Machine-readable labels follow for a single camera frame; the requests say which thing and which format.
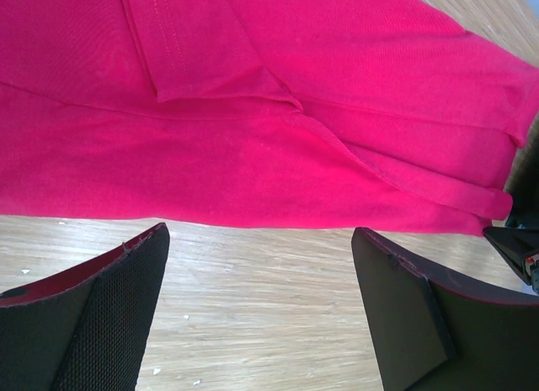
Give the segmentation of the red t shirt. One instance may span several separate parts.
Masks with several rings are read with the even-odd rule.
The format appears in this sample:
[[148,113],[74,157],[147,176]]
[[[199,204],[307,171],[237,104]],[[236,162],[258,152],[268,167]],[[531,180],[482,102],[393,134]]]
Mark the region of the red t shirt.
[[479,235],[538,70],[420,0],[1,0],[1,212]]

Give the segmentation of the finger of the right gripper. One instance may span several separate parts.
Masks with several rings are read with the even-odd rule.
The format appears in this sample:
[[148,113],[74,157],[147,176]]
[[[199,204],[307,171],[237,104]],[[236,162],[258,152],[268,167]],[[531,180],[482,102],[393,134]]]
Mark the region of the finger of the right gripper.
[[523,292],[538,295],[538,222],[507,222],[483,236],[523,282]]

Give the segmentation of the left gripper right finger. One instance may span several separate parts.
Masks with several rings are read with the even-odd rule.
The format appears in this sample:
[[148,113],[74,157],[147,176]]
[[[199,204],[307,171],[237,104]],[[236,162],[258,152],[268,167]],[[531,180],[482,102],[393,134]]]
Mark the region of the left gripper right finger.
[[536,390],[538,297],[355,230],[355,271],[385,390]]

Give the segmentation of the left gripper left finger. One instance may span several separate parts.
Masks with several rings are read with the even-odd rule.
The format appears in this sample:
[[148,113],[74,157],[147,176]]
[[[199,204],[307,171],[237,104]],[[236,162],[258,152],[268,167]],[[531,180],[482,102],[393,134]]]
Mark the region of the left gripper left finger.
[[170,236],[159,223],[91,260],[1,294],[3,390],[133,390]]

